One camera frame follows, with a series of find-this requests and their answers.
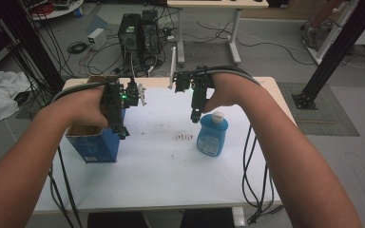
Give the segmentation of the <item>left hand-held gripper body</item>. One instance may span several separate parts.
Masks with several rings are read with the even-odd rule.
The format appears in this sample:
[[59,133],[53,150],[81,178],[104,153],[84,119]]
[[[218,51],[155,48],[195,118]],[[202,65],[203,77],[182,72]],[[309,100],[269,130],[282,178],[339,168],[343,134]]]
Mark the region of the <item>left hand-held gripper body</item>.
[[105,107],[106,119],[113,133],[127,133],[124,124],[125,111],[138,103],[146,105],[145,88],[142,84],[130,81],[124,86],[119,80],[106,83],[102,105]]

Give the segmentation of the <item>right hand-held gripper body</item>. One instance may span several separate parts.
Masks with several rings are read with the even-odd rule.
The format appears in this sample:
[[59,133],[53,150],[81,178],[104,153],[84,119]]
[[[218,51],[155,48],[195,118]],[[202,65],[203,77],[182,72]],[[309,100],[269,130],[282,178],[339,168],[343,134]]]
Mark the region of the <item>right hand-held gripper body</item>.
[[210,71],[207,66],[191,71],[179,71],[173,76],[176,92],[184,92],[191,88],[193,110],[204,110],[206,104],[206,93],[208,88],[213,88]]

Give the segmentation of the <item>blue bottle with white cap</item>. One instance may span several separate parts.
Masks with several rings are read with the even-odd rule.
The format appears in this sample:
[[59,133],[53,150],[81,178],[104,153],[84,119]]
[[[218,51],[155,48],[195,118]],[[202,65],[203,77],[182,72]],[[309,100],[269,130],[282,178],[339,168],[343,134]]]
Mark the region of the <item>blue bottle with white cap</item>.
[[224,146],[228,121],[222,112],[216,111],[204,115],[201,118],[201,126],[197,148],[207,156],[218,157]]

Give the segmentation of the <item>blue cardboard box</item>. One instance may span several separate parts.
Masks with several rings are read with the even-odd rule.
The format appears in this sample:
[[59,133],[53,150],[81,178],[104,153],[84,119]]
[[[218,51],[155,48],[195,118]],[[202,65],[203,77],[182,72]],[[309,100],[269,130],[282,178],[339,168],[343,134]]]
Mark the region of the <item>blue cardboard box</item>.
[[[105,116],[106,110],[100,108]],[[108,127],[73,124],[66,137],[85,162],[115,162],[117,161],[120,138]]]

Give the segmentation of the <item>person's right hand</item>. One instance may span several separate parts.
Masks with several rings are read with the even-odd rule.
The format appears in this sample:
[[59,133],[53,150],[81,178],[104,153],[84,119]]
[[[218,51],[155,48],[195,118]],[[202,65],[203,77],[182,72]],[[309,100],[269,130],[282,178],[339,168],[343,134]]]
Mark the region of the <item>person's right hand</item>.
[[203,113],[210,112],[220,106],[240,106],[244,112],[255,106],[256,97],[263,88],[237,74],[217,73],[211,77],[215,91],[205,103]]

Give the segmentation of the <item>person's left hand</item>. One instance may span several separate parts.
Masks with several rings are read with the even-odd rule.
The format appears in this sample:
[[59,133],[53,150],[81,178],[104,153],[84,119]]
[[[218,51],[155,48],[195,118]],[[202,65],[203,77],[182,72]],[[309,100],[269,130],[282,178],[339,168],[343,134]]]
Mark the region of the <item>person's left hand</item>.
[[100,108],[103,93],[104,87],[101,85],[66,95],[50,106],[54,113],[60,114],[67,126],[79,124],[108,127]]

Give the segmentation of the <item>small white box device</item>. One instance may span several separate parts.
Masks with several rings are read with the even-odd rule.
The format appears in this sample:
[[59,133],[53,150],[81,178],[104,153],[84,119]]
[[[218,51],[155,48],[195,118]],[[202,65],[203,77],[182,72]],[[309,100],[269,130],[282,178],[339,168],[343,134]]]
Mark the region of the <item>small white box device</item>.
[[106,33],[103,28],[97,28],[87,37],[89,44],[93,50],[99,50],[107,42]]

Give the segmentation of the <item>black computer tower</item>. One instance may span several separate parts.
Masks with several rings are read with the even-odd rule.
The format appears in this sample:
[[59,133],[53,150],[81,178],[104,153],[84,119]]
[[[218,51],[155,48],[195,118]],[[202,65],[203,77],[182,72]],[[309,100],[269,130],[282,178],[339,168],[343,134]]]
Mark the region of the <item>black computer tower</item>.
[[142,27],[145,45],[154,53],[160,52],[160,34],[158,12],[156,10],[144,10],[142,14]]
[[141,30],[141,15],[138,13],[125,13],[118,30],[121,50],[126,58],[129,56],[134,65],[142,62],[143,41]]

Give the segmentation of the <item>white desk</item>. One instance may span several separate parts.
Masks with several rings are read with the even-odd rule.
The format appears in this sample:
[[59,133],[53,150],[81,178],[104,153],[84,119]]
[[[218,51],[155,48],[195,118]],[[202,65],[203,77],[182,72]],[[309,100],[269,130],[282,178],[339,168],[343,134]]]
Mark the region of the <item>white desk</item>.
[[178,11],[178,41],[173,50],[173,63],[183,66],[185,63],[183,22],[192,20],[199,22],[207,19],[210,22],[225,20],[232,23],[231,34],[227,44],[233,58],[233,63],[241,63],[240,54],[236,45],[236,38],[240,24],[241,12],[245,9],[267,9],[267,0],[167,0],[167,5]]

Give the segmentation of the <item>round white table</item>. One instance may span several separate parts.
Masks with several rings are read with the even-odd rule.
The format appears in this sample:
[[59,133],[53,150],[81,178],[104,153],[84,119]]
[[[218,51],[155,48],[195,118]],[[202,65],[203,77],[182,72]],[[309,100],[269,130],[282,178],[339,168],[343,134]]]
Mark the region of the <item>round white table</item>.
[[82,5],[84,0],[68,0],[66,6],[54,6],[46,2],[29,10],[34,21],[57,18],[66,14],[73,14],[76,17],[83,15]]

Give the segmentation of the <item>white table leg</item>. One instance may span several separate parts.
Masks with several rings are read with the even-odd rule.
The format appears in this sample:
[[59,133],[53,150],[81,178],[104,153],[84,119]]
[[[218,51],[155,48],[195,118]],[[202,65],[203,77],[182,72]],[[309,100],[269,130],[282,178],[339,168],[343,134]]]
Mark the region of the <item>white table leg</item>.
[[245,228],[246,222],[244,217],[244,211],[242,207],[233,207],[232,216],[235,228]]

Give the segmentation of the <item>white cloth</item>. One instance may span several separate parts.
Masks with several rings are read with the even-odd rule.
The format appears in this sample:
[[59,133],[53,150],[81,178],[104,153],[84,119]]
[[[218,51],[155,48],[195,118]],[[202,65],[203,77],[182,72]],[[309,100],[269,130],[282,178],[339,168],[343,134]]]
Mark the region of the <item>white cloth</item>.
[[0,71],[0,121],[19,110],[14,98],[28,90],[30,82],[24,72]]

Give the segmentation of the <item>grey floor mat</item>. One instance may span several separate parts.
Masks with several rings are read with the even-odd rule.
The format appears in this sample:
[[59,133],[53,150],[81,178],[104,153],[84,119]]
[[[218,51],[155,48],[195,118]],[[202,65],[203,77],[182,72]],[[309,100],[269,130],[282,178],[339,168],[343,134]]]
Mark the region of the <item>grey floor mat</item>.
[[315,107],[306,109],[298,108],[293,98],[305,84],[278,83],[278,86],[298,128],[304,134],[359,137],[358,131],[328,85],[318,93]]

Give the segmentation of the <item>white metal stand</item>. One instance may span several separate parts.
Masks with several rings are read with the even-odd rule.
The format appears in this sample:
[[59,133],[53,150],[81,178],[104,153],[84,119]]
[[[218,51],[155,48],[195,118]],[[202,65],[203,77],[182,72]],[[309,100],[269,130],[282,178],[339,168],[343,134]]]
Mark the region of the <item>white metal stand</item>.
[[315,62],[319,65],[334,40],[342,31],[346,22],[355,10],[358,0],[345,0],[339,7],[333,9],[333,13],[321,23],[317,30],[317,48],[307,48]]

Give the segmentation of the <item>black aluminium post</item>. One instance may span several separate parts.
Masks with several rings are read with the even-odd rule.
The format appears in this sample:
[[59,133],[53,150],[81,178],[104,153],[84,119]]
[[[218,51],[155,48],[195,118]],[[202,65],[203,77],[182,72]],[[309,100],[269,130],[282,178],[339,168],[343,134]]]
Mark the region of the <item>black aluminium post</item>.
[[349,48],[356,42],[365,29],[365,0],[358,0],[341,32],[328,48],[326,55],[317,67],[307,85],[292,99],[297,109],[316,109],[315,99],[320,90],[332,76]]

